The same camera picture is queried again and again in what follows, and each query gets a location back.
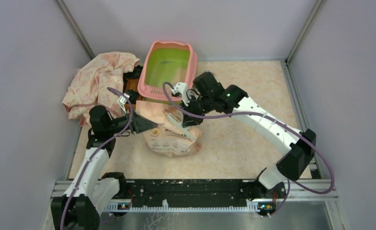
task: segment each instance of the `crumpled fabric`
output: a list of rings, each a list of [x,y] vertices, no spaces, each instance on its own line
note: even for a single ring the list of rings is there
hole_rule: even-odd
[[[133,72],[138,61],[131,53],[110,52],[99,54],[79,69],[62,100],[68,119],[80,119],[81,126],[90,125],[89,110],[95,105],[105,106],[113,117],[123,115],[118,96],[107,87],[122,92],[123,73]]]

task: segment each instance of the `gray wall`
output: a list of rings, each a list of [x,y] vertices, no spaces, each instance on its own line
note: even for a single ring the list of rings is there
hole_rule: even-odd
[[[61,100],[88,62],[53,0],[0,0],[0,229],[40,229],[78,125]]]
[[[291,67],[351,228],[376,229],[376,0],[328,1]]]
[[[95,54],[144,60],[155,40],[188,42],[201,60],[287,57],[315,0],[65,0]]]

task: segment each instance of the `floor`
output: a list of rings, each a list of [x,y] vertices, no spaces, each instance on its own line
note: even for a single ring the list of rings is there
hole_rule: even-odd
[[[205,70],[213,72],[225,88],[230,84],[239,86],[261,107],[297,127],[279,61],[199,62],[197,75]],[[123,172],[133,179],[254,178],[282,157],[270,142],[235,119],[205,120],[199,128],[203,132],[197,141],[201,150],[184,157],[152,152],[141,134],[117,138],[102,174]],[[83,161],[88,129],[82,129],[70,178],[75,177]],[[301,178],[311,178],[308,168]]]

